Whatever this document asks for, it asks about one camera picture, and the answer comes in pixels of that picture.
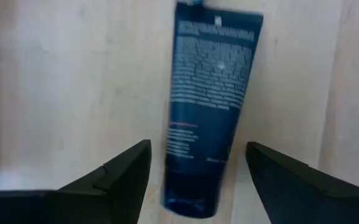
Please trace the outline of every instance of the wood grain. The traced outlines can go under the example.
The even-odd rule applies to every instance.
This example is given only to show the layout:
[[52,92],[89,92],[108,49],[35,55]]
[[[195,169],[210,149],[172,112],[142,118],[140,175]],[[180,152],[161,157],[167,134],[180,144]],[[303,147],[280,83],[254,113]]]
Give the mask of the wood grain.
[[[214,218],[190,220],[159,204],[173,0],[0,0],[0,189],[59,188],[141,139],[152,140],[153,158],[139,223],[269,223],[244,159],[251,140],[312,167],[324,157],[324,170],[358,183],[359,163],[348,167],[350,157],[338,156],[344,143],[323,144],[322,153],[320,147],[333,65],[327,120],[334,120],[332,113],[348,116],[333,101],[351,95],[338,96],[343,89],[338,94],[333,89],[343,76],[359,73],[359,3],[355,9],[348,1],[342,7],[342,0],[206,4],[264,14]],[[344,14],[350,15],[348,25]],[[342,128],[327,124],[326,130]],[[327,133],[334,139],[354,137]],[[347,168],[356,171],[338,172]]]
[[359,185],[359,1],[344,1],[324,136],[321,169]]

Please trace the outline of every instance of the tube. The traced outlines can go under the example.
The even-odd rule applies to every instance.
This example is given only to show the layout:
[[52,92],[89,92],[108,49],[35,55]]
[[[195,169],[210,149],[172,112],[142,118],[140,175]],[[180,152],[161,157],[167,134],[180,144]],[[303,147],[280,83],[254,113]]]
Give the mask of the tube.
[[178,3],[162,204],[179,215],[217,211],[263,16]]

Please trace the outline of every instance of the dark blue tube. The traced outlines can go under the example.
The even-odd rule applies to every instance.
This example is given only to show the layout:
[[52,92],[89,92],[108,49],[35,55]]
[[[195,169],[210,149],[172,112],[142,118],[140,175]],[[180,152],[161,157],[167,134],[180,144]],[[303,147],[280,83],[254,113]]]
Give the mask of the dark blue tube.
[[178,3],[163,204],[214,216],[263,16]]

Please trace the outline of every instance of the tube cap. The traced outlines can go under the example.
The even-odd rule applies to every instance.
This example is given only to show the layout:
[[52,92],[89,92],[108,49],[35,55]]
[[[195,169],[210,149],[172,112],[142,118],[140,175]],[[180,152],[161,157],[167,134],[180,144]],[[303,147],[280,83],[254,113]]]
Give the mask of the tube cap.
[[209,218],[219,203],[221,178],[189,175],[166,169],[163,205],[179,215]]

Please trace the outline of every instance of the light wood panel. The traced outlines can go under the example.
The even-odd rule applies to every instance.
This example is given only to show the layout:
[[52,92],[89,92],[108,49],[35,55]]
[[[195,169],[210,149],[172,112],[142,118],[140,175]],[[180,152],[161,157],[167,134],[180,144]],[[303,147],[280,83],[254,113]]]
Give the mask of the light wood panel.
[[359,185],[359,1],[342,9],[320,166]]
[[216,217],[159,205],[173,0],[0,0],[0,188],[58,188],[152,139],[139,223],[269,223],[245,144],[317,167],[342,1],[207,5],[265,16]]

